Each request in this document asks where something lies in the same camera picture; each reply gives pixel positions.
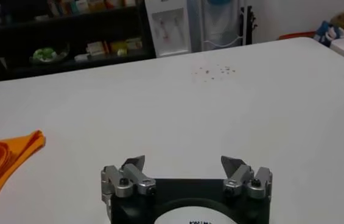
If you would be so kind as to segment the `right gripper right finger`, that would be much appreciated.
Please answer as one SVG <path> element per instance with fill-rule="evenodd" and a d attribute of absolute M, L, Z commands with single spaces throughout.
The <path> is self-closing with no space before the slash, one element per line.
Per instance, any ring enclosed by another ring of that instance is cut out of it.
<path fill-rule="evenodd" d="M 272 197 L 272 172 L 267 167 L 260 167 L 255 172 L 243 160 L 221 156 L 221 163 L 227 179 L 223 181 L 226 197 L 238 197 L 247 194 L 254 200 Z"/>

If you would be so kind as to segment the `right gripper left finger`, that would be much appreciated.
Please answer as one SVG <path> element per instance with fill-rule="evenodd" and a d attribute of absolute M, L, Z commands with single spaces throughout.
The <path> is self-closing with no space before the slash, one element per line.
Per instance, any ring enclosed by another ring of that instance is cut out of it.
<path fill-rule="evenodd" d="M 145 156 L 141 155 L 127 159 L 120 168 L 105 166 L 100 172 L 102 201 L 107 203 L 113 195 L 131 197 L 135 192 L 145 196 L 155 195 L 156 180 L 142 172 L 144 162 Z"/>

